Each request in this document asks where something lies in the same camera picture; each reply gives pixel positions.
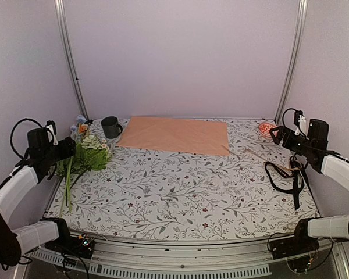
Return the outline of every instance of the black lanyard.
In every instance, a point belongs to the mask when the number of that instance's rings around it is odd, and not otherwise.
[[[282,176],[284,178],[293,178],[292,189],[285,190],[285,189],[281,189],[277,185],[275,185],[275,183],[273,182],[272,176],[269,173],[268,166],[272,166],[280,174],[280,176]],[[269,177],[270,183],[272,184],[273,188],[279,192],[293,195],[293,202],[295,204],[295,210],[297,210],[300,207],[300,203],[298,200],[299,194],[302,191],[302,189],[304,189],[305,183],[307,185],[309,185],[308,176],[307,176],[305,170],[302,168],[302,165],[298,161],[294,160],[292,157],[290,158],[290,167],[292,169],[300,168],[300,170],[293,170],[291,174],[288,174],[284,170],[282,170],[281,168],[277,167],[272,162],[265,162],[265,171]],[[298,186],[299,177],[301,177],[301,186],[300,187]]]

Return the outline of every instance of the green stem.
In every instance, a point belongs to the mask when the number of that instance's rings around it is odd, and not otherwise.
[[[79,172],[78,176],[76,177],[76,179],[74,180],[74,182],[72,182],[72,185],[70,187],[70,189],[72,189],[72,187],[74,187],[74,185],[76,184],[76,182],[79,180],[80,177],[83,176],[84,173],[86,173],[86,170],[82,170],[81,172]]]
[[[72,160],[74,157],[71,157],[69,167],[67,168],[67,179],[66,179],[66,189],[67,189],[67,197],[69,200],[69,211],[72,211],[72,205],[71,205],[71,195],[70,195],[70,184],[71,184],[71,166],[72,166]]]
[[[62,204],[61,204],[61,206],[60,206],[60,212],[59,212],[59,217],[60,217],[60,218],[62,217],[62,214],[63,214],[63,206],[64,206],[64,204],[65,204],[65,199],[66,199],[66,187],[65,187],[65,192],[63,193]]]

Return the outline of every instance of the metal frame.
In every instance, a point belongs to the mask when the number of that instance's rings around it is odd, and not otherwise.
[[[11,279],[24,279],[24,276],[26,274],[26,269],[27,269],[27,266],[22,266],[20,264],[17,264]]]
[[[308,6],[308,0],[300,0],[300,3],[298,5],[295,39],[292,47],[290,64],[287,71],[286,79],[284,81],[283,91],[278,104],[278,109],[274,118],[275,123],[277,124],[279,124],[280,119],[282,118],[283,110],[286,105],[287,98],[289,96],[293,74],[295,71],[296,61],[298,57],[298,52],[300,50],[301,38],[304,32],[305,18],[307,16],[307,6]]]
[[[255,278],[268,275],[271,263],[308,255],[305,253],[273,260],[266,244],[266,240],[219,245],[153,245],[97,240],[92,259],[85,262],[91,274],[112,278],[144,279],[144,274],[146,279],[149,278],[148,274],[157,279]],[[320,250],[328,249],[330,244],[326,239],[320,240]],[[35,251],[32,257],[55,265],[60,265],[62,260],[58,253],[43,247]],[[261,271],[259,274],[257,270],[263,267],[265,274]],[[71,268],[83,271],[81,265]],[[241,276],[230,276],[238,272]]]
[[[344,245],[342,243],[335,243],[332,253],[339,277],[341,279],[349,279],[349,261]]]
[[[56,5],[56,14],[57,14],[59,32],[60,32],[60,36],[62,39],[63,48],[65,50],[66,61],[67,61],[67,65],[69,67],[70,76],[71,76],[72,84],[73,84],[74,91],[75,91],[76,101],[77,101],[77,104],[79,106],[80,113],[83,114],[87,120],[89,120],[87,107],[86,107],[86,104],[84,102],[83,94],[81,93],[79,78],[78,78],[78,75],[76,73],[76,68],[75,68],[74,59],[73,59],[73,55],[72,55],[69,32],[67,30],[67,24],[66,24],[66,15],[65,15],[65,8],[63,5],[63,0],[55,0],[55,5]]]

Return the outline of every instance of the peach cloth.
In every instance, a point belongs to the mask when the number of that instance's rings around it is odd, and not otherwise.
[[[116,146],[229,155],[226,123],[215,121],[134,116]]]

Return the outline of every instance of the red bowl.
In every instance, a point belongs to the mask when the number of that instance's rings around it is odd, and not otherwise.
[[[263,137],[271,138],[272,136],[270,135],[270,129],[273,129],[276,127],[277,126],[275,126],[274,124],[264,122],[258,126],[258,130]]]

